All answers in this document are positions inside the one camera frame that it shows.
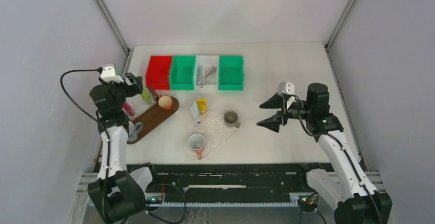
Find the green yellow toothpaste tube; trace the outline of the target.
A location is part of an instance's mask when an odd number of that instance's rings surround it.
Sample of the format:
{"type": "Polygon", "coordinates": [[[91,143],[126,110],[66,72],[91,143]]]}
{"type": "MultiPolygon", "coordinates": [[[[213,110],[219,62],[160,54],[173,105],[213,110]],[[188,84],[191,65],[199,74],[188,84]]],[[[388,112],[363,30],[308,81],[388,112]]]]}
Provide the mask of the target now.
{"type": "Polygon", "coordinates": [[[142,97],[142,99],[144,100],[144,102],[145,102],[146,104],[150,105],[150,104],[152,103],[152,101],[151,101],[151,97],[150,97],[150,93],[149,93],[149,91],[148,91],[147,88],[144,88],[144,89],[143,89],[143,92],[142,92],[142,94],[141,94],[141,97],[142,97]]]}

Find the clear holder with wooden ends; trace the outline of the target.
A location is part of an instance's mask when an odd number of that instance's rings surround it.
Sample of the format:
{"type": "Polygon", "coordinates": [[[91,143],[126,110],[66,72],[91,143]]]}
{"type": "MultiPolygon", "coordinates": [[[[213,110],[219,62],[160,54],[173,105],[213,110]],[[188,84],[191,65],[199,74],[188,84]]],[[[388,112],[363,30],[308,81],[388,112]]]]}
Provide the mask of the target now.
{"type": "Polygon", "coordinates": [[[153,94],[147,88],[145,88],[145,91],[147,92],[147,94],[149,96],[149,101],[144,100],[141,94],[126,98],[127,104],[134,111],[134,115],[128,115],[128,117],[131,120],[136,119],[141,114],[143,114],[145,111],[150,109],[153,105],[157,104],[157,101],[156,101],[155,97],[153,96],[153,94]]]}

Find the red toothpaste tube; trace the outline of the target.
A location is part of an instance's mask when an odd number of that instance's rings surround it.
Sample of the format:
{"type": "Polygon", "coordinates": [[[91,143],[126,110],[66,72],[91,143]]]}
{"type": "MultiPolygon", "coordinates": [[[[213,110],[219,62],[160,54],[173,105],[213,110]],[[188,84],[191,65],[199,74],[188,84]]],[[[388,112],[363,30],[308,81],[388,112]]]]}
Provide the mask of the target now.
{"type": "Polygon", "coordinates": [[[135,110],[129,105],[128,102],[124,102],[123,109],[129,116],[135,116],[135,110]]]}

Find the beige cup orange handle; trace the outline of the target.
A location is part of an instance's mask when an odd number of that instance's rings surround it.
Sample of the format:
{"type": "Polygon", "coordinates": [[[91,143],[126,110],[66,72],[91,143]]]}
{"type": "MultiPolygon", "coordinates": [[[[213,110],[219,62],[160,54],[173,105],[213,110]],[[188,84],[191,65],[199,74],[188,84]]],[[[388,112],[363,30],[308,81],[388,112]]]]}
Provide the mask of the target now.
{"type": "Polygon", "coordinates": [[[173,101],[170,96],[160,96],[158,100],[158,105],[165,111],[169,111],[172,109],[173,101]]]}

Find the grey ceramic mug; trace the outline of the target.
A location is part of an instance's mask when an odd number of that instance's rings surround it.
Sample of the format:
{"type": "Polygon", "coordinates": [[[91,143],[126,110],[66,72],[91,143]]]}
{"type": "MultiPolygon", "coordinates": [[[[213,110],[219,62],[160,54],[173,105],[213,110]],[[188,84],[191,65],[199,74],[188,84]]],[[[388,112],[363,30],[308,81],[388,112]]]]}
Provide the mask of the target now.
{"type": "Polygon", "coordinates": [[[224,118],[224,123],[227,127],[239,128],[241,125],[239,116],[235,111],[226,111],[224,113],[223,118],[224,118]]]}

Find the white toothpaste tube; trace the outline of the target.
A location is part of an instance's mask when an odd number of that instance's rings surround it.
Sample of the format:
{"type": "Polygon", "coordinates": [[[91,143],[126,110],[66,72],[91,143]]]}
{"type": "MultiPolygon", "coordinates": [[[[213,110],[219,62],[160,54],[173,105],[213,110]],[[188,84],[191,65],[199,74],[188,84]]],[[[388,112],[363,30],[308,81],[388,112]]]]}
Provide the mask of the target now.
{"type": "Polygon", "coordinates": [[[192,114],[193,123],[195,125],[200,124],[201,123],[201,116],[202,115],[201,115],[200,110],[199,110],[199,108],[198,108],[198,106],[196,104],[196,100],[193,102],[193,104],[192,104],[192,106],[190,108],[190,111],[191,111],[191,114],[192,114]]]}

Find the white blue mug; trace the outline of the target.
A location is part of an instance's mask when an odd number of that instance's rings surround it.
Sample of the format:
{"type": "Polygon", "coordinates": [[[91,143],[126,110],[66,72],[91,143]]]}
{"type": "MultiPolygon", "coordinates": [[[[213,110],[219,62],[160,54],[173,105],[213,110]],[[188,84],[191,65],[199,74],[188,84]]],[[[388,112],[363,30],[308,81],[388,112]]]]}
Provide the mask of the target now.
{"type": "Polygon", "coordinates": [[[142,122],[138,122],[134,124],[132,121],[129,121],[129,130],[128,130],[129,137],[127,140],[128,144],[132,144],[137,141],[139,132],[141,131],[142,128],[143,128],[142,122]]]}

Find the pink toothbrush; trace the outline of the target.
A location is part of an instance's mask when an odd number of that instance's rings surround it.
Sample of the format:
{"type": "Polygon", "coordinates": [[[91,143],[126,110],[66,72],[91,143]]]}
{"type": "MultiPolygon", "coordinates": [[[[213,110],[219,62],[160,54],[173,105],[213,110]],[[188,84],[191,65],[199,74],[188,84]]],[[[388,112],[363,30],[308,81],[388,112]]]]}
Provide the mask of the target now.
{"type": "Polygon", "coordinates": [[[204,75],[203,77],[197,82],[198,86],[204,86],[205,85],[205,79],[210,76],[214,71],[216,70],[216,66],[212,66],[204,75]]]}

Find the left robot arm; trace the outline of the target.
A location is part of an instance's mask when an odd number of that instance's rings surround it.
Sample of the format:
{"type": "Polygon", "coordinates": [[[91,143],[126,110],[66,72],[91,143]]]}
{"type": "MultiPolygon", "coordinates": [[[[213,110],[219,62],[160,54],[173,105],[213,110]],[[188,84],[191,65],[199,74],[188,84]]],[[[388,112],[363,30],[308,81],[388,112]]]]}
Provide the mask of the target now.
{"type": "Polygon", "coordinates": [[[126,146],[129,138],[129,118],[123,110],[128,97],[143,92],[143,78],[127,73],[125,78],[100,80],[90,91],[99,114],[102,164],[97,180],[88,185],[88,194],[104,223],[123,221],[145,210],[148,202],[145,190],[153,192],[161,179],[144,167],[134,174],[127,169],[126,146]]]}

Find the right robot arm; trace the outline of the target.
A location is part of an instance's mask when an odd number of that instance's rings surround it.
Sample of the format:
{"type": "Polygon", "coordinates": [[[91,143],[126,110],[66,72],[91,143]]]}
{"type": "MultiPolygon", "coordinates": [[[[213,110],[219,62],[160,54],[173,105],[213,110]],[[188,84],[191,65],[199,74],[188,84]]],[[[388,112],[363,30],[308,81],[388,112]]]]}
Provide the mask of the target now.
{"type": "Polygon", "coordinates": [[[341,122],[330,112],[329,97],[325,84],[309,84],[306,100],[301,100],[292,83],[281,82],[276,93],[259,106],[276,109],[276,114],[257,125],[279,132],[289,119],[296,119],[325,152],[337,181],[310,163],[301,166],[296,184],[302,191],[313,189],[319,194],[333,210],[335,223],[388,223],[392,200],[376,188],[358,163],[341,122]]]}

